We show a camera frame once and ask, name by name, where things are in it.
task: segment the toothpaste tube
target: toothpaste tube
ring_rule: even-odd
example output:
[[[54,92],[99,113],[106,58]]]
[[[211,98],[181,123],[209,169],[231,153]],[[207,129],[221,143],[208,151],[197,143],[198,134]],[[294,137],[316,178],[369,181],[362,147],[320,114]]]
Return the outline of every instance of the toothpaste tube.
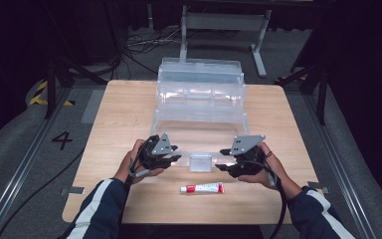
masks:
[[[209,192],[209,193],[224,193],[223,183],[207,183],[207,184],[197,184],[197,185],[187,185],[181,187],[181,192],[192,193],[192,192]]]

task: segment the plastic container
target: plastic container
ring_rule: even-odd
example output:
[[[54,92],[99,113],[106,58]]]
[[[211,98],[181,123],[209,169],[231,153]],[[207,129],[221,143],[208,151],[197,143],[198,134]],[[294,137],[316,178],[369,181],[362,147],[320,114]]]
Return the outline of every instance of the plastic container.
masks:
[[[239,62],[165,58],[156,98],[151,133],[166,132],[179,147],[182,157],[174,165],[210,171],[215,163],[235,161],[219,150],[230,148],[236,135],[250,133]]]

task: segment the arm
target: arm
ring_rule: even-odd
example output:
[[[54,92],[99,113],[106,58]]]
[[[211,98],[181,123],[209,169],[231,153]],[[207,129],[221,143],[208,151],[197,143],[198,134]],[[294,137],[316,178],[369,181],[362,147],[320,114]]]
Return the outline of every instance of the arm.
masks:
[[[138,140],[132,151],[126,154],[116,174],[101,181],[83,201],[80,212],[61,238],[117,238],[118,217],[122,215],[126,200],[125,181],[130,160],[135,158],[144,140]],[[146,176],[156,176],[163,169],[150,171]],[[134,178],[137,183],[144,178]]]
[[[266,155],[271,151],[264,142],[261,142],[259,147]],[[267,158],[267,163],[282,181],[290,218],[293,226],[299,231],[300,238],[354,238],[342,226],[337,213],[323,196],[312,188],[300,188],[290,179],[274,154]],[[238,180],[260,183],[271,188],[265,170],[256,175],[242,175]]]

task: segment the dark blue sleeve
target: dark blue sleeve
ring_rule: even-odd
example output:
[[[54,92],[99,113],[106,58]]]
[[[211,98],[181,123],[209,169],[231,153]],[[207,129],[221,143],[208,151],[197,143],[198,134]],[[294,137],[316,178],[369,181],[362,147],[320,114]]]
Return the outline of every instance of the dark blue sleeve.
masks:
[[[117,238],[117,221],[125,200],[122,181],[101,181],[83,201],[80,212],[61,238]]]
[[[313,188],[304,187],[287,207],[299,238],[354,238],[340,223],[330,202]]]

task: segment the background table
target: background table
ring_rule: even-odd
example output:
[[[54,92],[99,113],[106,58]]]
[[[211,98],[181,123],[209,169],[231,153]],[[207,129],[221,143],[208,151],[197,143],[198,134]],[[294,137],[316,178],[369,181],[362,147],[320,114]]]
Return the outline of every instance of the background table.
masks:
[[[70,195],[63,213],[72,221],[96,184],[112,177],[137,138],[150,136],[156,83],[112,81],[101,101],[73,186],[84,195]],[[266,143],[281,159],[288,175],[299,185],[317,181],[284,90],[278,86],[250,85],[245,109],[251,134],[265,134]],[[187,184],[224,182],[224,194],[185,195]],[[131,187],[123,223],[168,224],[275,224],[281,212],[278,192],[259,184],[240,182],[227,172],[189,172],[169,167]],[[290,223],[288,213],[285,223]]]

